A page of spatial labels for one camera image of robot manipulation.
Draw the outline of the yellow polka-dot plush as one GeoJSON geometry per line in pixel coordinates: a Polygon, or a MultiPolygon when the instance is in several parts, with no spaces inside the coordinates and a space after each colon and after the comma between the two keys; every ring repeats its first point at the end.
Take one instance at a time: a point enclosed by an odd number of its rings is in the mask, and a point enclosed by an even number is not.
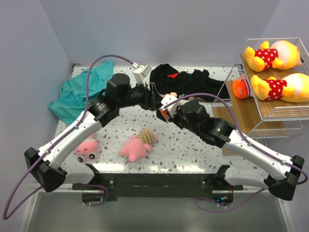
{"type": "Polygon", "coordinates": [[[245,49],[245,59],[250,69],[255,72],[262,72],[269,68],[287,70],[304,63],[300,49],[285,40],[276,41],[273,44],[264,41],[259,49],[248,46],[245,49]]]}
{"type": "Polygon", "coordinates": [[[309,77],[303,73],[293,73],[282,79],[271,76],[265,80],[254,75],[251,86],[254,94],[262,101],[309,101],[309,77]]]}

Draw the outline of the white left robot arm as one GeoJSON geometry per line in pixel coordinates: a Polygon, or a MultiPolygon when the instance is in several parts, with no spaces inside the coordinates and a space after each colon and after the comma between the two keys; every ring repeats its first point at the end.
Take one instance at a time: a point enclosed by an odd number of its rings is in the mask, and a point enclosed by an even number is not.
{"type": "Polygon", "coordinates": [[[62,163],[90,135],[118,117],[121,108],[138,105],[144,110],[156,111],[161,100],[154,83],[131,87],[126,74],[113,75],[106,88],[59,136],[39,149],[30,147],[25,151],[28,170],[46,192],[52,192],[70,181],[96,189],[100,178],[91,169],[84,174],[69,174],[61,167],[62,163]]]}

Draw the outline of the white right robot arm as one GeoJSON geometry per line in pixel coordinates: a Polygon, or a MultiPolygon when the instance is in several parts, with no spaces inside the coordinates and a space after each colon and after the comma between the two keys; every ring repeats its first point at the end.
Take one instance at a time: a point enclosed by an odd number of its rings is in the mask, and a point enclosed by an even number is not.
{"type": "Polygon", "coordinates": [[[169,103],[162,104],[170,116],[169,121],[181,129],[187,129],[202,141],[218,148],[235,152],[262,168],[267,176],[260,178],[249,172],[236,174],[231,167],[215,178],[217,188],[247,185],[267,189],[282,200],[291,201],[296,187],[308,180],[302,170],[305,160],[278,153],[245,135],[237,123],[229,123],[221,118],[209,116],[205,107],[197,101],[184,104],[179,99],[168,97],[169,103]]]}

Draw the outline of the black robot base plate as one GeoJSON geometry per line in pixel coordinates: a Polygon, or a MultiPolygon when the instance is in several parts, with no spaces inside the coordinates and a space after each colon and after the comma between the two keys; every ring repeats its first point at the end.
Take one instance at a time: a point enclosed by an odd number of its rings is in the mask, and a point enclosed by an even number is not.
{"type": "Polygon", "coordinates": [[[108,190],[108,201],[118,198],[198,198],[211,197],[213,191],[243,190],[223,180],[215,182],[214,174],[96,174],[88,185],[73,184],[81,190],[84,203],[100,201],[106,196],[100,185],[108,190]]]}

